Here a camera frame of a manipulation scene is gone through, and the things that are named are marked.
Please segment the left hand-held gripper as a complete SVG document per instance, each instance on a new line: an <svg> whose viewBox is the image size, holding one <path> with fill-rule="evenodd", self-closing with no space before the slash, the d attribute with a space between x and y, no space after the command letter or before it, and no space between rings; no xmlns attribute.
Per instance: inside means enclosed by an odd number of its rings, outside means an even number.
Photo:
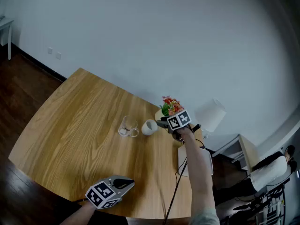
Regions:
<svg viewBox="0 0 300 225"><path fill-rule="evenodd" d="M113 175L92 185L85 197L96 209L111 208L122 201L122 197L135 185L128 177Z"/></svg>

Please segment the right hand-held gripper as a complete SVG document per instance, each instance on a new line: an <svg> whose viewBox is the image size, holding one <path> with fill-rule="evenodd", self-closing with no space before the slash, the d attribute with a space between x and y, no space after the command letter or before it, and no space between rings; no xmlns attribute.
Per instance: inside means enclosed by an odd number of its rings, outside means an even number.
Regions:
<svg viewBox="0 0 300 225"><path fill-rule="evenodd" d="M187 110L183 110L172 116L161 117L156 123L159 127L166 129L167 132L172 135L173 139L179 142L183 142L184 140L182 139L181 134L178 133L178 129L188 128L192 133L195 133L195 131L201 128L201 125L199 124L193 128L190 126L191 118Z"/></svg>

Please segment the white ceramic cup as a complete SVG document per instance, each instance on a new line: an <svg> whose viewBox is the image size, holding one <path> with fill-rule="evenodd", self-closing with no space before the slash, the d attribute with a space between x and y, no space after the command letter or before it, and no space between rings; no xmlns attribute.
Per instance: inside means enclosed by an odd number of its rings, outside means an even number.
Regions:
<svg viewBox="0 0 300 225"><path fill-rule="evenodd" d="M158 125L154 120L146 120L142 126L142 133L144 135L152 135L158 130Z"/></svg>

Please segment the clear glass mug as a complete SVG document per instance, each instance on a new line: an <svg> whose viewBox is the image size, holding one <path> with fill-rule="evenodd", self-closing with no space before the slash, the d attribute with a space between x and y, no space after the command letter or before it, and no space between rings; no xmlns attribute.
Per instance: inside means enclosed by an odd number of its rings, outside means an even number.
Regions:
<svg viewBox="0 0 300 225"><path fill-rule="evenodd" d="M125 116L118 129L118 133L123 137L137 137L139 135L138 123L132 116Z"/></svg>

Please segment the person's left forearm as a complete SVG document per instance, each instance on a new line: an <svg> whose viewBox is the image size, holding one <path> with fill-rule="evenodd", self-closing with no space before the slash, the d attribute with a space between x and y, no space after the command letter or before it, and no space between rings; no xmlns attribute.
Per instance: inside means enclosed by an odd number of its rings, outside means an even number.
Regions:
<svg viewBox="0 0 300 225"><path fill-rule="evenodd" d="M95 210L96 207L88 202L75 213L67 217L60 225L87 225Z"/></svg>

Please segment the person's right forearm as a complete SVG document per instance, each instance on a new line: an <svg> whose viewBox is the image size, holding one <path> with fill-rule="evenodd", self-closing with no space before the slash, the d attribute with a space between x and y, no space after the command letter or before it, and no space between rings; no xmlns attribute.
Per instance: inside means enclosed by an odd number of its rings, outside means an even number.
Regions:
<svg viewBox="0 0 300 225"><path fill-rule="evenodd" d="M178 130L185 142L189 180L192 188L191 215L205 209L214 209L213 181L200 147L192 131L186 127Z"/></svg>

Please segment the flower plant in white pot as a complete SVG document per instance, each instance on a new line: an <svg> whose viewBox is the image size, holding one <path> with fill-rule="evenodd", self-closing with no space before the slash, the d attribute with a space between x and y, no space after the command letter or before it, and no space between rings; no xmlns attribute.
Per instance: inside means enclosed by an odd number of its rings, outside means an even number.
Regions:
<svg viewBox="0 0 300 225"><path fill-rule="evenodd" d="M160 109L155 113L155 120L161 120L165 116L173 116L178 112L184 110L184 107L180 102L170 96L162 96L163 105L160 106Z"/></svg>

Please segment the white shade table lamp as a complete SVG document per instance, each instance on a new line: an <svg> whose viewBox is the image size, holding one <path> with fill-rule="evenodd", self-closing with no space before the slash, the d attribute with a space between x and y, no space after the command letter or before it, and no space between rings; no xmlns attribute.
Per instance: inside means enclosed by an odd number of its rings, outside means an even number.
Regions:
<svg viewBox="0 0 300 225"><path fill-rule="evenodd" d="M219 126L227 110L216 98L212 98L202 106L195 109L195 118L201 126L202 135L207 138Z"/></svg>

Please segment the white plastic tray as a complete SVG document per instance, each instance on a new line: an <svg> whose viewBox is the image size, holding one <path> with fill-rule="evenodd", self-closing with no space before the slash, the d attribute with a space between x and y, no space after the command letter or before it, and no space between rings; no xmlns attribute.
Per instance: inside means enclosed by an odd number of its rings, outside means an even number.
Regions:
<svg viewBox="0 0 300 225"><path fill-rule="evenodd" d="M208 170L210 171L211 176L213 175L213 163L211 159L210 153L203 148L199 148L200 153L203 156L203 159L205 161L205 165L207 166ZM188 177L188 167L186 166L185 169L183 169L185 163L187 161L187 154L186 154L186 148L185 145L182 145L178 148L178 175Z"/></svg>

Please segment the white wooden shelf unit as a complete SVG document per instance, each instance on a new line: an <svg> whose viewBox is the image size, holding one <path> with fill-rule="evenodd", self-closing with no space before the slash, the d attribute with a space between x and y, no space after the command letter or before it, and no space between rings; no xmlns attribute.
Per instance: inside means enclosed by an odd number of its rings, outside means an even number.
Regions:
<svg viewBox="0 0 300 225"><path fill-rule="evenodd" d="M234 158L225 156L223 153L236 143L239 146L239 153ZM222 158L227 158L232 164L239 162L240 165L238 167L241 170L246 171L248 175L253 171L253 167L260 160L257 147L241 134L238 134L221 148L213 152L211 156L221 156Z"/></svg>

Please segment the person's grey shirt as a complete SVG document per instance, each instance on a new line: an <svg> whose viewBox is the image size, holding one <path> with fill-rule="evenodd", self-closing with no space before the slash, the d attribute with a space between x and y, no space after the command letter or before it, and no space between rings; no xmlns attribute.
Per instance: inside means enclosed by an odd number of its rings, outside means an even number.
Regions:
<svg viewBox="0 0 300 225"><path fill-rule="evenodd" d="M195 213L188 225L220 225L215 208L207 208Z"/></svg>

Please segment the metal equipment rack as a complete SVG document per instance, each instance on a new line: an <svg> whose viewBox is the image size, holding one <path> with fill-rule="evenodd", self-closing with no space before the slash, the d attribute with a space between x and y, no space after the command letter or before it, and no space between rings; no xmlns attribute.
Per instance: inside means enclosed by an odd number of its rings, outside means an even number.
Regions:
<svg viewBox="0 0 300 225"><path fill-rule="evenodd" d="M234 208L227 225L284 225L285 184L261 194L246 205Z"/></svg>

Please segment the white side table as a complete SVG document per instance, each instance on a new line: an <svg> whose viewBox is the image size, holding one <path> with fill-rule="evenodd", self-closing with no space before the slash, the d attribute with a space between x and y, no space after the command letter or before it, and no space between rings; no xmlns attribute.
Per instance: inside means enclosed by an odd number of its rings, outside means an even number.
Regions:
<svg viewBox="0 0 300 225"><path fill-rule="evenodd" d="M11 39L12 39L12 23L13 19L11 18L3 18L0 20L0 31L8 28L8 36L7 36L7 56L8 60L11 60Z"/></svg>

